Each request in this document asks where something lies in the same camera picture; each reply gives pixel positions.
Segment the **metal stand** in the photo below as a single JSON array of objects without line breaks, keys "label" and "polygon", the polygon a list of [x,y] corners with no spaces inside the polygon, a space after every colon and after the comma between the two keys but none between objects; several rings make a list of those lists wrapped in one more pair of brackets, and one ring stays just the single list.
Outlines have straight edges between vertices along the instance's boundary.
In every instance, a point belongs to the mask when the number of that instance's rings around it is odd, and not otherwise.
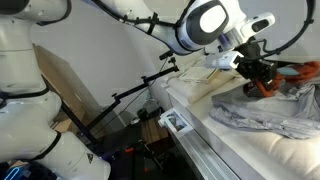
[{"label": "metal stand", "polygon": [[149,83],[151,81],[154,81],[158,79],[159,77],[162,77],[164,75],[167,75],[171,72],[178,72],[179,68],[175,64],[176,60],[174,57],[172,57],[169,61],[169,63],[173,63],[173,67],[161,71],[153,76],[150,77],[142,77],[143,79],[143,84],[130,89],[129,91],[126,91],[124,93],[121,93],[119,95],[113,94],[112,97],[115,99],[115,102],[111,104],[107,109],[105,109],[99,116],[97,116],[88,126],[84,126],[81,121],[78,119],[78,117],[72,112],[72,110],[62,101],[62,110],[70,117],[73,123],[79,128],[79,130],[85,135],[89,141],[91,141],[92,144],[97,144],[99,141],[90,133],[90,130],[96,126],[105,116],[107,116],[115,107],[117,107],[121,103],[121,99],[137,92],[140,91],[144,88],[149,87]]},{"label": "metal stand", "polygon": [[167,75],[171,72],[177,72],[179,71],[179,68],[174,64],[173,67],[167,69],[167,70],[164,70],[164,71],[161,71],[153,76],[150,76],[150,77],[142,77],[143,79],[143,84],[133,88],[133,89],[130,89],[124,93],[121,93],[121,94],[113,94],[112,97],[114,98],[115,102],[113,104],[111,104],[107,109],[105,109],[98,117],[96,117],[88,126],[87,128],[89,130],[91,130],[95,125],[97,125],[106,115],[108,115],[115,107],[117,107],[120,103],[121,103],[121,99],[137,92],[137,91],[140,91],[144,88],[147,88],[149,87],[149,82],[151,81],[154,81],[156,79],[158,79],[159,77],[162,77],[164,75]]}]

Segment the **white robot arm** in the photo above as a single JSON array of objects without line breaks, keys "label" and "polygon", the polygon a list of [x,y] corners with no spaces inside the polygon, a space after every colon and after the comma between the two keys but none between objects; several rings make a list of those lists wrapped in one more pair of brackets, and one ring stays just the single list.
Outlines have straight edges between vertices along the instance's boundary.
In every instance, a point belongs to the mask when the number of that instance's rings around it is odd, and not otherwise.
[{"label": "white robot arm", "polygon": [[178,55],[198,51],[218,38],[224,50],[231,50],[275,22],[271,13],[248,19],[238,0],[191,0],[174,24],[151,11],[143,0],[92,1],[115,19],[160,40]]},{"label": "white robot arm", "polygon": [[[238,0],[191,0],[175,24],[151,11],[143,0],[93,2],[178,55],[197,51],[217,38],[230,50],[274,23],[270,13],[247,19]],[[2,0],[0,4],[0,161],[33,159],[65,179],[107,179],[107,162],[93,155],[72,133],[49,128],[61,100],[46,88],[30,41],[33,24],[65,19],[71,1]]]}]

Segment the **crumpled fabric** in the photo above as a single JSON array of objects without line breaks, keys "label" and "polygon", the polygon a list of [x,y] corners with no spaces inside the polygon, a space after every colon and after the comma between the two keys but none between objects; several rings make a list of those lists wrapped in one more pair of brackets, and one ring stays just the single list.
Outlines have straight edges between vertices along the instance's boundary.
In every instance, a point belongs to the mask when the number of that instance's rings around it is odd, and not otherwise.
[{"label": "crumpled fabric", "polygon": [[242,88],[212,97],[210,116],[228,127],[271,131],[294,139],[320,135],[320,77],[286,84],[273,97],[249,98]]}]

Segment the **white wall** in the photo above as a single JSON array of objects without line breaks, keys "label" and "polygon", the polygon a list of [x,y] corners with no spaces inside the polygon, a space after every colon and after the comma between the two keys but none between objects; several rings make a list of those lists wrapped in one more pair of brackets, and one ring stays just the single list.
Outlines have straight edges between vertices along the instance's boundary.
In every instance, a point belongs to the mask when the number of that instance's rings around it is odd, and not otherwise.
[{"label": "white wall", "polygon": [[[123,24],[80,0],[72,0],[72,4],[67,20],[46,27],[33,26],[32,41],[68,61],[98,104],[110,105],[113,93],[141,83],[145,68]],[[133,96],[125,98],[116,112],[131,99]],[[135,114],[143,100],[129,111]]]},{"label": "white wall", "polygon": [[[276,17],[276,24],[259,34],[258,38],[269,41],[269,49],[283,45],[301,29],[306,18],[305,0],[239,0],[243,11],[253,17],[263,12],[271,12]],[[320,5],[315,11],[315,23],[306,34],[290,49],[283,52],[280,59],[306,61],[320,59]]]},{"label": "white wall", "polygon": [[[144,0],[145,3],[155,12],[159,14],[159,16],[166,16],[170,19],[172,23],[175,23],[184,8],[188,4],[188,0]],[[141,60],[144,62],[144,67],[147,74],[157,73],[163,61],[159,60],[159,56],[169,49],[158,40],[147,36],[145,33],[137,31],[136,29],[125,26],[126,31],[129,34],[129,37],[134,45],[134,48],[138,52]],[[203,54],[202,51],[197,53],[193,53],[188,56],[176,56],[177,64],[181,67],[182,64],[189,62],[190,60],[194,60]],[[167,93],[161,88],[161,80],[157,80],[153,87],[151,88],[153,94],[158,98],[162,107],[164,109],[171,108],[170,100],[168,99]]]}]

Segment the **cable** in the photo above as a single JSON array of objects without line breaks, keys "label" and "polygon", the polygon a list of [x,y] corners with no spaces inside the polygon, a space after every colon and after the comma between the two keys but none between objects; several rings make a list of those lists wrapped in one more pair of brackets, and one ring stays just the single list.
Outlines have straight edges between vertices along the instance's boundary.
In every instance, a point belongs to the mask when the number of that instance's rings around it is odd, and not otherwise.
[{"label": "cable", "polygon": [[307,1],[307,6],[308,6],[308,13],[307,13],[307,18],[304,21],[304,25],[301,28],[300,32],[293,37],[290,41],[288,41],[286,44],[284,44],[283,46],[274,49],[274,50],[266,50],[266,40],[262,40],[263,44],[263,50],[264,52],[266,52],[267,54],[253,58],[253,59],[245,59],[244,62],[250,62],[250,61],[256,61],[256,60],[260,60],[260,59],[264,59],[266,57],[270,57],[276,54],[280,54],[282,51],[288,49],[289,47],[291,47],[294,43],[296,43],[301,36],[305,33],[305,31],[308,29],[309,25],[312,24],[314,22],[313,20],[313,16],[314,16],[314,11],[315,11],[315,7],[316,7],[316,0],[306,0]]},{"label": "cable", "polygon": [[[102,9],[104,12],[106,12],[107,14],[109,14],[111,17],[113,17],[114,19],[120,21],[120,22],[130,22],[133,23],[135,25],[137,24],[151,24],[152,23],[152,19],[149,18],[144,18],[144,19],[128,19],[127,16],[120,16],[119,14],[117,14],[116,12],[114,12],[110,7],[108,7],[105,3],[103,3],[101,0],[92,0],[100,9]],[[158,21],[159,25],[162,26],[167,26],[167,27],[175,27],[175,24],[173,23],[169,23],[169,22],[164,22],[164,21]]]},{"label": "cable", "polygon": [[[164,64],[162,64],[162,67],[160,68],[160,71],[159,72],[161,72],[162,70],[163,70],[163,67],[164,67],[164,65],[166,64],[166,61],[168,61],[168,57],[166,58],[166,60],[165,60],[165,62],[164,62]],[[157,101],[157,104],[159,104],[159,100],[152,94],[152,92],[150,92],[150,96],[151,96],[151,98],[154,98],[156,101]]]},{"label": "cable", "polygon": [[[159,72],[161,72],[165,66],[165,64],[167,63],[168,58],[166,58],[165,62],[163,63],[161,69]],[[119,117],[125,110],[127,110],[127,108],[135,101],[137,100],[141,94],[143,94],[146,90],[148,90],[155,82],[157,81],[157,79],[155,79],[148,87],[146,87],[142,92],[140,92],[119,114],[117,114],[116,116],[114,116],[109,122],[107,122],[107,124],[105,124],[101,129],[99,129],[93,136],[96,136],[97,134],[99,134],[103,129],[105,129],[106,126],[108,126],[111,122],[113,122],[117,117]]]}]

